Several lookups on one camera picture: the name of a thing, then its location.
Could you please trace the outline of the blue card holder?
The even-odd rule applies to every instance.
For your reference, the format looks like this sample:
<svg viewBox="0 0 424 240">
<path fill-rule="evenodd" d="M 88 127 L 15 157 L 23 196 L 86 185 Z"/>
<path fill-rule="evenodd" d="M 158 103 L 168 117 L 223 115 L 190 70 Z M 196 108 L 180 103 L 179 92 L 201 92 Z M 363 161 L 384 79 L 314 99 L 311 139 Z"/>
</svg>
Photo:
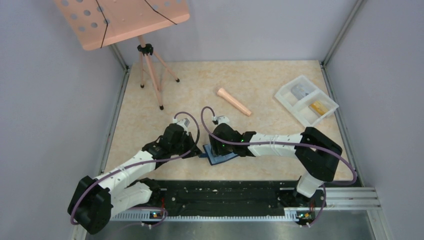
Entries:
<svg viewBox="0 0 424 240">
<path fill-rule="evenodd" d="M 213 154 L 212 147 L 211 147 L 210 144 L 205 144 L 202 147 L 203 147 L 204 153 L 200 154 L 199 155 L 199 158 L 206 158 L 206 159 L 208 159 L 208 162 L 209 162 L 209 164 L 211 166 L 222 164 L 222 163 L 228 162 L 228 161 L 230 161 L 230 160 L 235 159 L 235 158 L 238 157 L 238 155 L 237 154 L 234 154 L 234 153 L 229 153 L 229 154 L 226 154 L 226 155 L 219 155 L 219 156 L 217 155 L 217 156 L 215 156 Z"/>
</svg>

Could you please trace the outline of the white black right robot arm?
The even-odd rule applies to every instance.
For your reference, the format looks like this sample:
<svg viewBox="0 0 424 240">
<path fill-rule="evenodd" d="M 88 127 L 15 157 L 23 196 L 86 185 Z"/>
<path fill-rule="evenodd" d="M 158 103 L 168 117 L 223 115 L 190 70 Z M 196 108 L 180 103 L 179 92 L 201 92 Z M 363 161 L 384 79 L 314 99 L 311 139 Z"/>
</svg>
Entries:
<svg viewBox="0 0 424 240">
<path fill-rule="evenodd" d="M 316 190 L 334 180 L 342 148 L 315 127 L 297 134 L 270 135 L 256 131 L 240 133 L 229 124 L 219 124 L 209 135 L 216 157 L 235 154 L 239 157 L 277 156 L 298 160 L 305 168 L 293 192 L 299 206 L 307 206 Z"/>
</svg>

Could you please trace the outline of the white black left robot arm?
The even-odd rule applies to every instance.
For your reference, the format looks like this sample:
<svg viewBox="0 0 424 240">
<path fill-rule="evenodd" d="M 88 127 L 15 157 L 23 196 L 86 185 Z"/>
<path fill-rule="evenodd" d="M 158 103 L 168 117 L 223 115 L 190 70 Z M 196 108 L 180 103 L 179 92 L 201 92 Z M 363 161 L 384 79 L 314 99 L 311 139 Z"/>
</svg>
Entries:
<svg viewBox="0 0 424 240">
<path fill-rule="evenodd" d="M 67 212 L 72 225 L 81 225 L 89 234 L 100 232 L 115 215 L 136 205 L 154 207 L 160 193 L 143 175 L 161 164 L 191 158 L 201 151 L 188 130 L 187 118 L 174 120 L 164 133 L 147 143 L 133 157 L 113 170 L 83 177 L 77 184 Z"/>
</svg>

